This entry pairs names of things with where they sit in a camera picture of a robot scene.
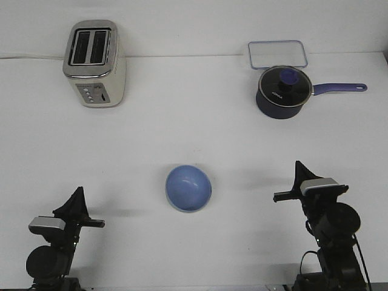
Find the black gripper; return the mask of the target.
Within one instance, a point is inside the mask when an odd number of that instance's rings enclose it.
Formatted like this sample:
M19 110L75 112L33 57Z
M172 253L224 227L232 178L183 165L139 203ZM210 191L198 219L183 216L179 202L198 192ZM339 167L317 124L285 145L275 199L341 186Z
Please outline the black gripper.
M337 203L337 197L348 191L347 185L336 185L308 189L302 194L300 185L309 179L322 178L311 172L301 161L295 161L295 178L291 191L274 193L273 201L298 199L303 213L307 218L320 218L332 204Z
M78 240L82 227L103 228L105 221L91 219L87 209L84 188L79 186L70 198L61 207L52 211L54 217L61 218L65 222L65 229L62 232L41 235L48 243L65 243L71 240Z

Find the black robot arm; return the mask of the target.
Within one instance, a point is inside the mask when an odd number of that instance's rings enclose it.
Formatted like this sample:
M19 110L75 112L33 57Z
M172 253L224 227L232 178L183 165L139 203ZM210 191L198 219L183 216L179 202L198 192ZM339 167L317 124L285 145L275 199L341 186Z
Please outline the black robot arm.
M81 229L104 226L105 221L89 216L82 186L53 211L53 216L33 218L29 231L41 235L48 245L34 249L26 260L26 271L33 278L30 289L82 290L79 279L69 277Z
M288 192L274 194L275 202L297 199L314 237L321 271L297 274L292 290L371 290L372 286L356 232L361 219L356 210L338 201L349 187L332 178L312 173L301 161L295 163L295 179Z

